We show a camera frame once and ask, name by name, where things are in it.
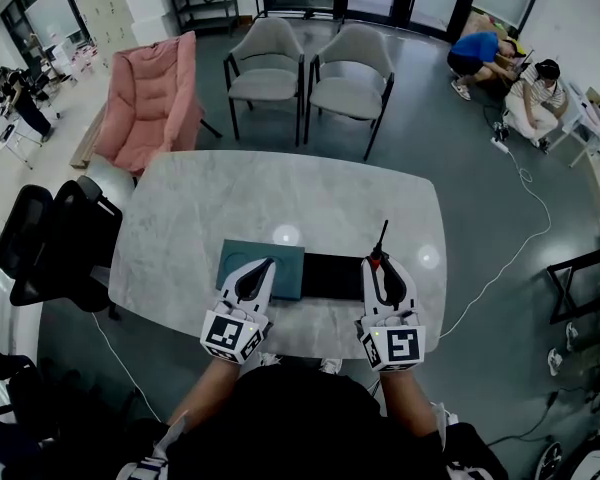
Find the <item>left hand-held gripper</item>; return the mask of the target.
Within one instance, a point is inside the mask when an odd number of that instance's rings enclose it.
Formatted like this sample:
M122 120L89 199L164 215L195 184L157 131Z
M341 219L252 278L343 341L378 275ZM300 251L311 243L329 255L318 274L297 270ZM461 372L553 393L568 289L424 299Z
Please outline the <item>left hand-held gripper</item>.
M272 327L266 315L275 263L265 257L231 272L215 307L206 312L200 344L215 358L244 364Z

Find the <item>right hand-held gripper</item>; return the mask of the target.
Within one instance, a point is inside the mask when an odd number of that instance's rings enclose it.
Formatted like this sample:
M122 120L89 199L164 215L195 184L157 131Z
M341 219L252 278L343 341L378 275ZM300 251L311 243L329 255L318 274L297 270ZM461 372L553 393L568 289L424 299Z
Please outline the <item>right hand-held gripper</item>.
M366 313L382 313L387 304L393 308L415 307L414 281L392 256L386 255L383 259L383 271L370 257L365 257L362 280ZM417 311L405 309L391 314L365 315L355 321L355 326L373 371L405 371L424 361L425 326Z

